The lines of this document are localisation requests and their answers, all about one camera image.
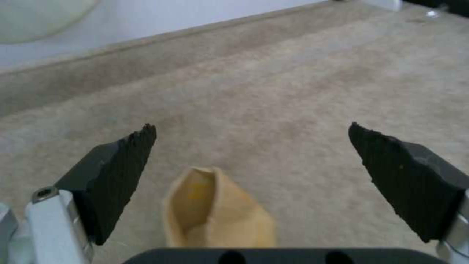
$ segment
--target beige carpet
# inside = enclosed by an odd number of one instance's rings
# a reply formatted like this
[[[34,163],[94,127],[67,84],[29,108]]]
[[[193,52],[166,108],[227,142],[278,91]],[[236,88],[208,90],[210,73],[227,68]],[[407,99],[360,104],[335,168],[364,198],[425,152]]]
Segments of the beige carpet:
[[[276,218],[282,247],[433,252],[370,182],[352,121],[469,172],[469,23],[360,2],[157,36],[0,75],[0,200],[18,215],[94,145],[149,122],[158,142],[95,263],[162,247],[161,199],[221,167]]]

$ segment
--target silver metal part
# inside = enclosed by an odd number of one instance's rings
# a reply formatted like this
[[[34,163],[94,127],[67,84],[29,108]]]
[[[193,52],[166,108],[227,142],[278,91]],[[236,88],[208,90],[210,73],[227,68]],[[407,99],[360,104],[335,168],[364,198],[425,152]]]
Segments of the silver metal part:
[[[18,221],[13,211],[0,202],[0,264],[8,260],[8,242],[18,227]]]
[[[18,225],[10,208],[0,203],[0,264],[91,262],[93,247],[71,192],[42,188],[32,196],[25,215]]]
[[[44,201],[46,199],[54,197],[58,194],[59,194],[59,191],[57,190],[56,187],[54,187],[54,186],[44,187],[44,188],[41,188],[41,189],[35,191],[32,194],[31,202],[32,203],[38,203],[40,201]]]
[[[437,246],[441,259],[450,264],[469,264],[469,190],[443,241]]]
[[[36,192],[26,207],[35,263],[90,263],[91,244],[84,234],[72,193],[60,190],[60,195],[54,195],[57,193],[54,187],[43,190]]]

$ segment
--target hole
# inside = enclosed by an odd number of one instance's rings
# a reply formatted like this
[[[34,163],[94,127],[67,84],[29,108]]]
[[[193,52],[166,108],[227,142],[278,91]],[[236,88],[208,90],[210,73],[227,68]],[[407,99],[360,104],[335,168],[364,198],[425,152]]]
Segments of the hole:
[[[51,194],[51,189],[47,188],[47,189],[44,189],[44,190],[40,190],[38,192],[38,197],[44,197],[44,196],[48,196],[49,194]]]
[[[230,250],[221,255],[218,264],[246,264],[246,259],[238,251]]]
[[[354,264],[354,261],[347,254],[340,251],[329,252],[325,256],[326,264]]]

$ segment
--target black foam pad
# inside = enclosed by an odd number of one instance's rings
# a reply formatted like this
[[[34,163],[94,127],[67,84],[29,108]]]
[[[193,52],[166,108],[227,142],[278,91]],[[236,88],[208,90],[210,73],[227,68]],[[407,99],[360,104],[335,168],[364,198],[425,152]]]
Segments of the black foam pad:
[[[97,245],[104,244],[130,201],[155,140],[155,127],[146,124],[94,147],[55,184],[73,193],[86,233]]]
[[[396,214],[424,242],[442,239],[469,188],[469,177],[422,145],[357,123],[348,135],[372,182]]]

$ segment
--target white wall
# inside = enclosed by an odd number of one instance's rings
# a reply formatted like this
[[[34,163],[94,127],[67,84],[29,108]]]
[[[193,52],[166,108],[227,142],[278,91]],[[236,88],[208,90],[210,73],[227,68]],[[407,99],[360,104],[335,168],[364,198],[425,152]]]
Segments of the white wall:
[[[83,20],[30,43],[0,44],[0,69],[62,53],[323,0],[101,0]]]

